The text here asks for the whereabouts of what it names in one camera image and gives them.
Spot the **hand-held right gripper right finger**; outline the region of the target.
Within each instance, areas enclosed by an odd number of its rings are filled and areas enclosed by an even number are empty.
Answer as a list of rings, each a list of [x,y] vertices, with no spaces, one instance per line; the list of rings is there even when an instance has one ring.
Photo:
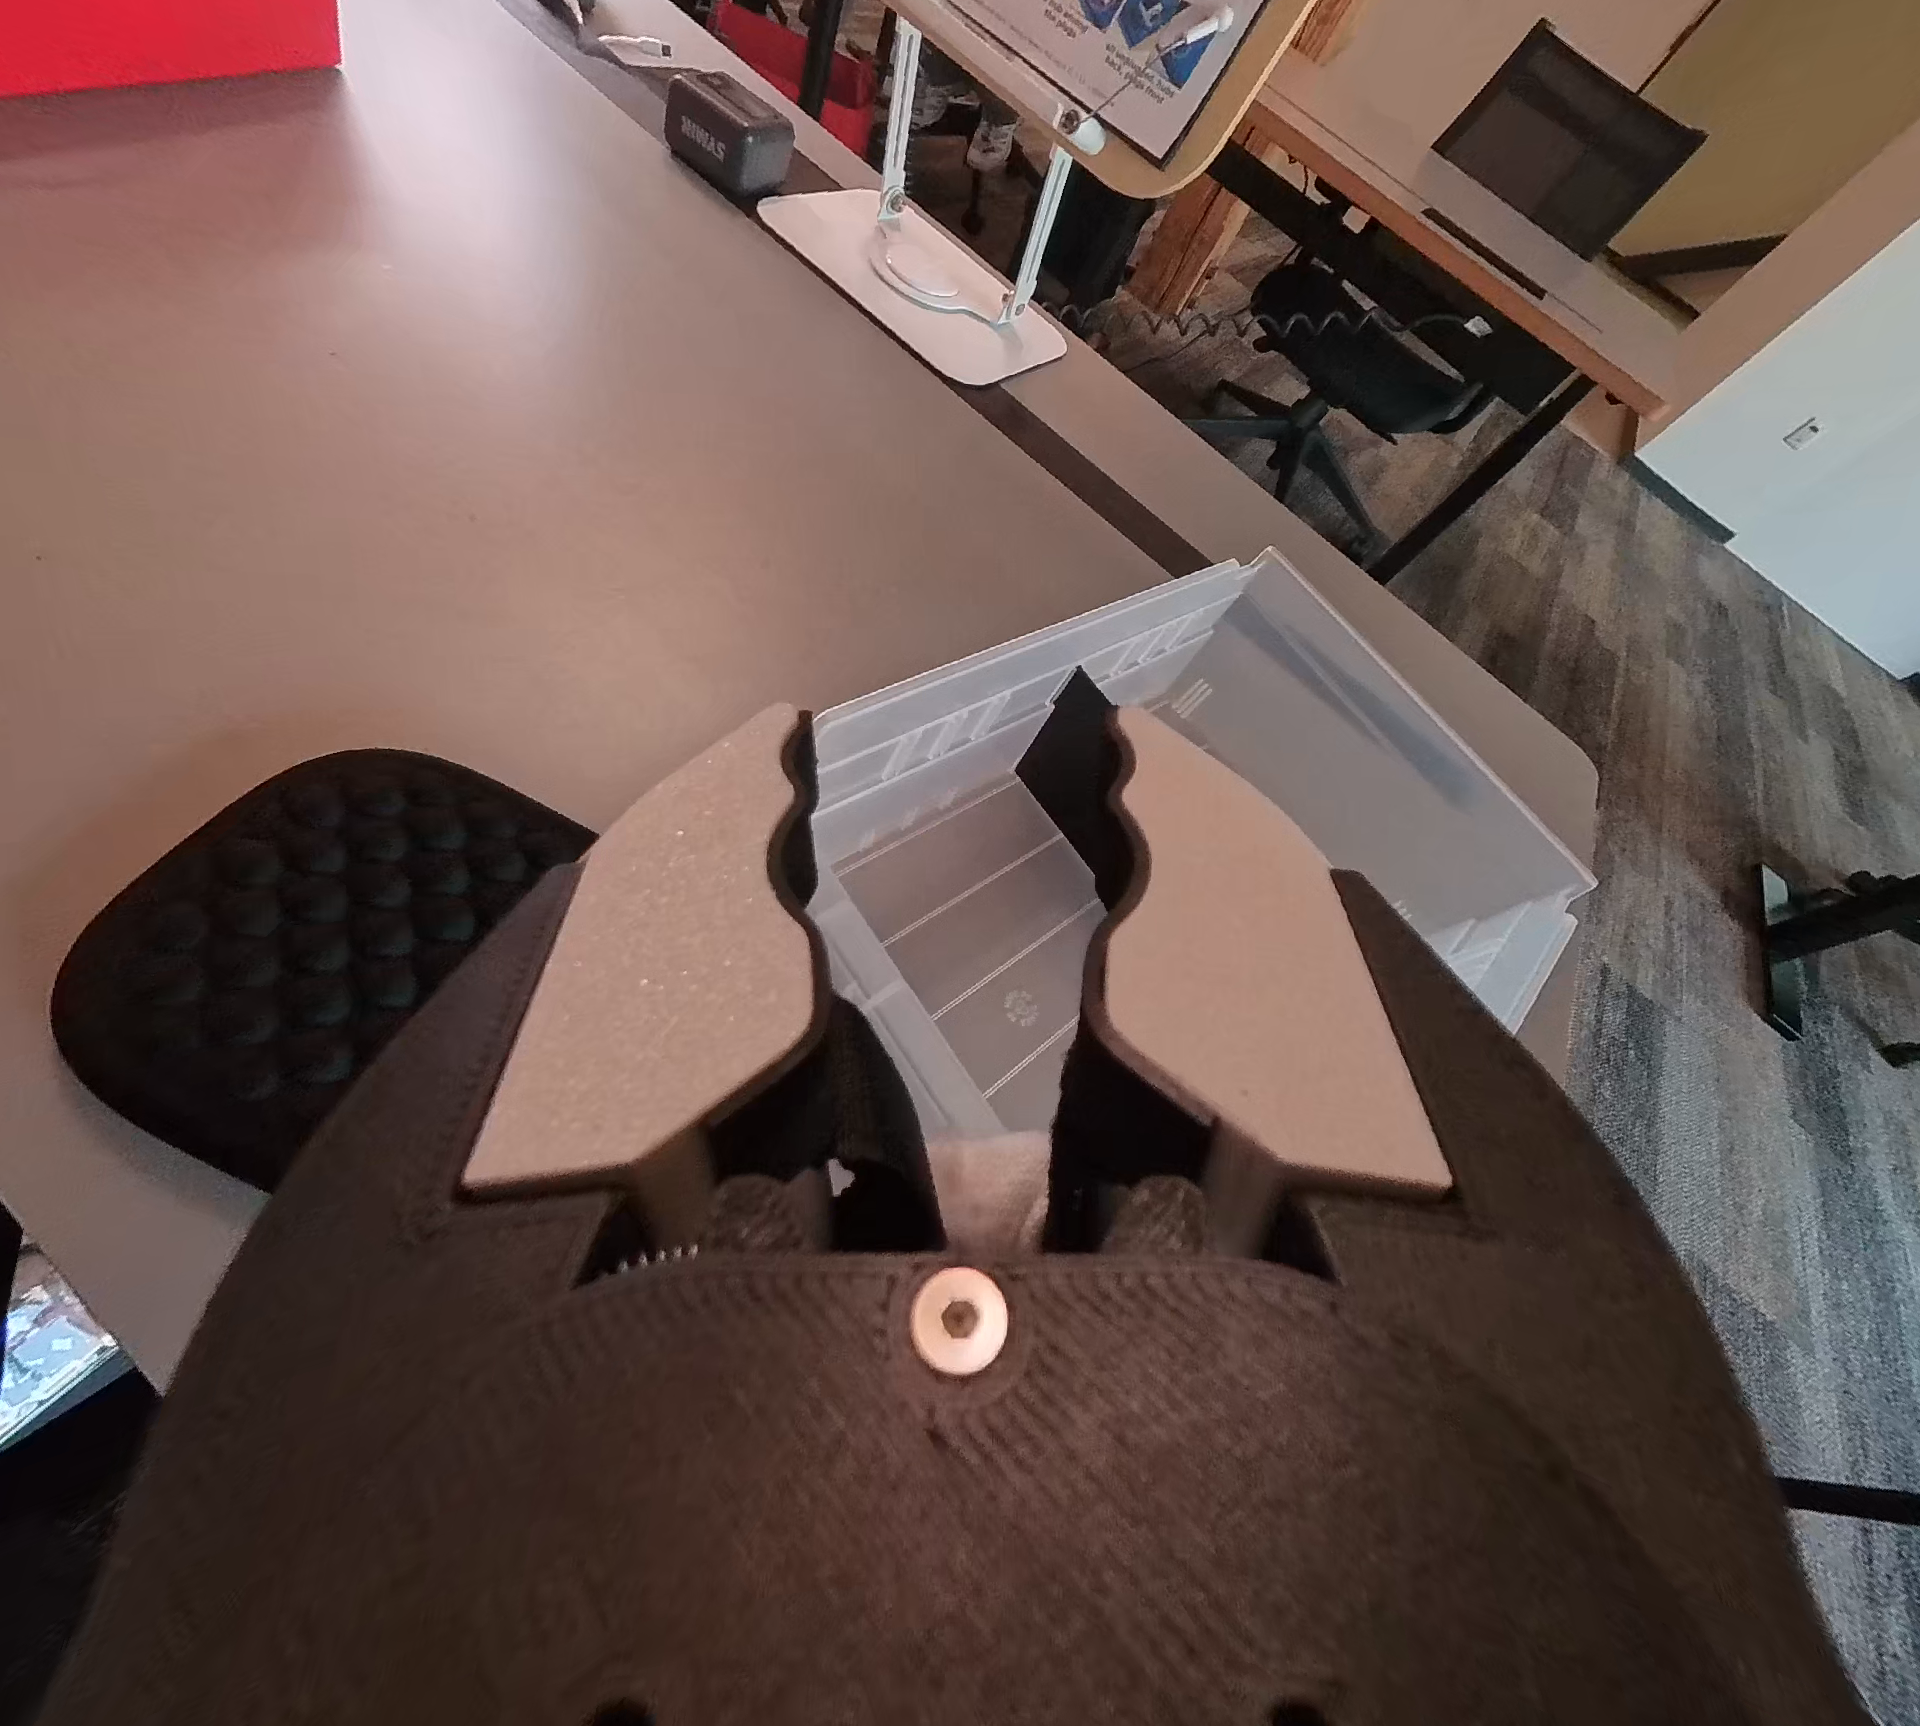
[[[1434,1203],[1453,1174],[1331,863],[1281,805],[1140,705],[1110,710],[1103,796],[1130,854],[1096,935],[1096,1041],[1204,1127],[1222,1250],[1290,1193]]]

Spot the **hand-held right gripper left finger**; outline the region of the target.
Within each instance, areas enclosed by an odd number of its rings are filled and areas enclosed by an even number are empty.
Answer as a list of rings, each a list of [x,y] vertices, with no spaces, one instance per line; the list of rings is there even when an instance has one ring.
[[[830,1020],[811,719],[776,702],[641,793],[582,858],[460,1175],[503,1200],[610,1190],[702,1233],[712,1133]]]

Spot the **white plastic bin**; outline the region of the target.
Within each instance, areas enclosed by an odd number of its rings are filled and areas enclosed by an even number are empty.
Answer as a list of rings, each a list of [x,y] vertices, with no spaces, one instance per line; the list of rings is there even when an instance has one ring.
[[[925,1137],[1041,1131],[1057,1106],[1103,904],[1018,761],[1076,673],[1363,873],[1510,1033],[1558,986],[1588,847],[1266,550],[814,717],[810,912]]]

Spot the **person's right hand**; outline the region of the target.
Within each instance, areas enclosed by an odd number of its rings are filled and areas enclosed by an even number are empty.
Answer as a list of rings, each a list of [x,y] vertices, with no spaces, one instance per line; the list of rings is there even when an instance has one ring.
[[[984,1266],[1041,1252],[1049,1151],[1049,1133],[1040,1129],[924,1142],[950,1256]]]

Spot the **black flat pouch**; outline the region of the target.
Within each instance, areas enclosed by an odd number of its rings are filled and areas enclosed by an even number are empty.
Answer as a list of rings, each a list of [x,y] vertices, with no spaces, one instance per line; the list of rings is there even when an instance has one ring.
[[[1015,766],[1022,787],[1091,875],[1108,912],[1133,873],[1133,847],[1114,808],[1122,766],[1114,714],[1090,673],[1073,667]]]

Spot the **black bumpy round mat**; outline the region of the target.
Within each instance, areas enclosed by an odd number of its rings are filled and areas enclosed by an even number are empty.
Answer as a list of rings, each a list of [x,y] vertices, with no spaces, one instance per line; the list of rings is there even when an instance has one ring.
[[[593,828],[453,760],[301,760],[86,921],[49,1032],[147,1137],[274,1192],[354,1082]]]

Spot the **black office chair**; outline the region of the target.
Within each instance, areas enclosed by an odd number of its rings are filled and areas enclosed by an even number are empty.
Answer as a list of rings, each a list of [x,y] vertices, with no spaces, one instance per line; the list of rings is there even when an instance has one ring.
[[[1595,260],[1708,138],[1542,17],[1437,133],[1432,153],[1574,255]]]
[[[1427,358],[1418,338],[1445,325],[1480,342],[1492,329],[1485,319],[1455,312],[1395,323],[1331,270],[1300,254],[1259,277],[1247,314],[1252,345],[1284,358],[1305,391],[1281,402],[1222,379],[1193,429],[1219,447],[1264,441],[1264,468],[1280,501],[1287,501],[1300,474],[1312,475],[1348,521],[1348,556],[1365,564],[1383,548],[1383,537],[1331,441],[1329,416],[1356,417],[1379,439],[1461,432],[1492,406],[1493,389]]]

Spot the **dark grey small box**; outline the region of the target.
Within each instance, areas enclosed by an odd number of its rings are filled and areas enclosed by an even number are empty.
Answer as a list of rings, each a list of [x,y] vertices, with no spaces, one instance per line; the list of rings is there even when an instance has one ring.
[[[732,202],[783,189],[796,148],[794,121],[724,69],[677,69],[665,85],[661,141]]]

